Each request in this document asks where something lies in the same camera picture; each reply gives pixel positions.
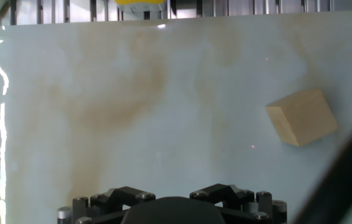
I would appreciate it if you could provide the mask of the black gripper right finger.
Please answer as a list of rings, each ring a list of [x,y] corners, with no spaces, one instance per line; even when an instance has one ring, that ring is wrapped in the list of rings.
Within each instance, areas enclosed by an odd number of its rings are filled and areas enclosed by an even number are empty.
[[[253,192],[236,185],[215,184],[189,194],[190,199],[217,207],[226,223],[287,224],[287,203],[268,191]]]

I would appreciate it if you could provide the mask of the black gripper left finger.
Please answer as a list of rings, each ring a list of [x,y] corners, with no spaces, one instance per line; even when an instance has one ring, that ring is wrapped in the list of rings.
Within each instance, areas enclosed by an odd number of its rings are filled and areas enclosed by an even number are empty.
[[[118,224],[127,212],[125,205],[132,207],[155,199],[155,194],[131,187],[75,197],[71,205],[57,209],[57,224]]]

